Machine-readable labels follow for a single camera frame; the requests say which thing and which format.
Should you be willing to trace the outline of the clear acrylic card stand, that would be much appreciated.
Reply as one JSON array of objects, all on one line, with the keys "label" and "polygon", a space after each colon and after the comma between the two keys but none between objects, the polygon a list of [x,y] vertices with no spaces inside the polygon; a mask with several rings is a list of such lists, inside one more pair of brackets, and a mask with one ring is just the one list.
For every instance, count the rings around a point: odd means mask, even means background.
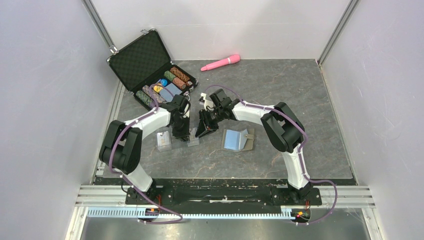
[{"label": "clear acrylic card stand", "polygon": [[159,152],[166,152],[166,151],[171,151],[171,150],[181,149],[181,148],[189,148],[188,141],[187,142],[181,141],[180,139],[173,137],[170,132],[169,132],[169,135],[170,135],[171,145],[166,147],[166,148],[165,147],[164,148],[158,148],[157,133],[156,133],[156,147],[157,147]]}]

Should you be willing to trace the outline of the beige leather card holder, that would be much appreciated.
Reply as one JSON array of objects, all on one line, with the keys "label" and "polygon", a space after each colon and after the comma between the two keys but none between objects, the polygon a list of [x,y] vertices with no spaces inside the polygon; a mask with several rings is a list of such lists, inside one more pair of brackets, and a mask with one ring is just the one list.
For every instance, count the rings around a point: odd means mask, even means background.
[{"label": "beige leather card holder", "polygon": [[221,148],[232,152],[251,151],[254,148],[255,129],[247,128],[242,131],[225,129]]}]

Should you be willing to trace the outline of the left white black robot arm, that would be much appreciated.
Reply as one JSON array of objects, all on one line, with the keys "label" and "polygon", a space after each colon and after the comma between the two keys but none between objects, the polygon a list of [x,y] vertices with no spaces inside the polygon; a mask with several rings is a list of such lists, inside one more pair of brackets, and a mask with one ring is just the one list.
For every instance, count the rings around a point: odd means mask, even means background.
[{"label": "left white black robot arm", "polygon": [[156,200],[157,190],[152,187],[155,181],[140,163],[142,141],[163,127],[172,128],[174,138],[189,141],[190,107],[186,97],[175,95],[172,101],[160,103],[138,118],[125,122],[113,120],[107,128],[98,158],[112,173],[129,181],[145,204]]}]

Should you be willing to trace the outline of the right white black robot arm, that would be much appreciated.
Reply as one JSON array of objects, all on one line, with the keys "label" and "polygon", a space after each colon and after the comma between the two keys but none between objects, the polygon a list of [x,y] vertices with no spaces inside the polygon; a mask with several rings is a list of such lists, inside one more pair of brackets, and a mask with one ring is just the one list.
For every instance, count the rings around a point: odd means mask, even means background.
[{"label": "right white black robot arm", "polygon": [[203,109],[199,111],[196,137],[201,138],[218,130],[223,120],[246,121],[261,125],[271,145],[282,153],[288,173],[289,199],[302,204],[313,188],[306,170],[303,154],[306,139],[305,128],[289,108],[280,102],[276,105],[259,105],[241,99],[232,100],[223,89],[218,89],[207,99],[200,95]]}]

